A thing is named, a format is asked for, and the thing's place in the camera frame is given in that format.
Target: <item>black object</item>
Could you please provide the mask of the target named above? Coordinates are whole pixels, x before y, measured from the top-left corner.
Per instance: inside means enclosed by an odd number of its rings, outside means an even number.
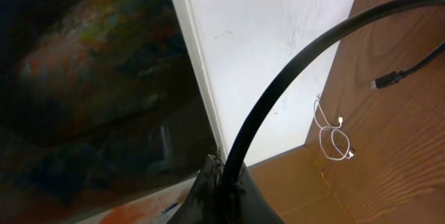
[[[414,67],[406,71],[400,72],[390,72],[382,77],[377,78],[376,80],[371,82],[372,89],[381,89],[386,88],[392,84],[398,83],[401,79],[407,77],[408,75],[416,72],[417,70],[426,66],[426,64],[430,63],[436,57],[438,57],[443,51],[445,51],[445,41],[443,41],[434,51],[432,51],[428,56],[426,56],[421,62],[417,63]]]
[[[350,17],[307,45],[289,61],[259,98],[245,119],[224,168],[218,163],[209,169],[206,166],[214,161],[207,160],[187,200],[168,223],[282,223],[274,217],[276,214],[264,213],[272,210],[264,202],[248,170],[241,170],[245,154],[272,106],[319,54],[353,31],[394,13],[444,5],[445,0],[390,1]]]

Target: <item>wooden table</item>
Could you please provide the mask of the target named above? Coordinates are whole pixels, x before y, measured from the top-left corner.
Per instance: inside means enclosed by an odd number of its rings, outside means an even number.
[[[387,1],[355,0],[351,15]],[[399,84],[369,85],[417,64],[443,40],[442,6],[381,19],[339,45],[321,105],[331,122],[344,117],[355,157],[328,161],[314,123],[306,146],[357,223],[445,220],[445,54]],[[330,134],[323,143],[335,155]]]

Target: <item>metal connector tip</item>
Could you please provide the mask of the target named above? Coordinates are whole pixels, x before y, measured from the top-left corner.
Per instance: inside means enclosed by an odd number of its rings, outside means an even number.
[[[372,90],[377,89],[377,86],[376,86],[376,84],[375,84],[375,81],[371,81],[371,89],[372,89]]]

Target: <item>coiled white cable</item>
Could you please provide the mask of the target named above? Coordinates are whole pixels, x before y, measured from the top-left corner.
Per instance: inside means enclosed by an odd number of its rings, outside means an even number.
[[[327,126],[321,126],[320,123],[318,123],[318,120],[317,120],[317,117],[316,117],[316,112],[317,112],[316,107],[317,107],[317,106],[318,106],[318,108],[320,109],[321,115],[323,116],[323,119],[325,120]],[[326,158],[328,158],[328,159],[330,159],[330,160],[333,160],[333,161],[341,161],[341,160],[343,160],[343,159],[351,159],[351,158],[354,156],[354,152],[353,152],[352,148],[350,147],[350,141],[349,141],[348,136],[340,130],[340,128],[341,128],[341,126],[342,126],[342,124],[343,124],[343,117],[341,117],[341,116],[339,117],[339,124],[340,124],[339,126],[337,126],[337,127],[332,126],[332,125],[327,121],[326,116],[325,116],[325,113],[324,113],[323,110],[321,109],[319,98],[317,98],[317,99],[315,100],[315,102],[314,102],[314,120],[315,120],[315,123],[317,124],[317,126],[320,128],[320,132],[319,132],[319,134],[318,134],[318,139],[319,139],[319,141],[320,141],[320,148],[321,148],[321,150],[323,151],[323,153],[325,154]],[[323,144],[322,144],[322,142],[321,142],[321,132],[322,132],[322,131],[331,130],[331,129],[332,129],[332,132],[331,132],[331,141],[332,141],[332,144],[333,144],[333,146],[335,147],[335,149],[337,150],[337,152],[341,155],[341,158],[330,157],[329,155],[327,155],[325,149],[323,148]],[[348,148],[346,149],[346,152],[345,152],[345,153],[343,153],[343,152],[339,149],[339,147],[337,147],[337,144],[335,144],[335,141],[334,141],[334,132],[336,132],[336,131],[339,132],[340,134],[343,134],[343,136],[345,136],[346,140],[348,141]]]

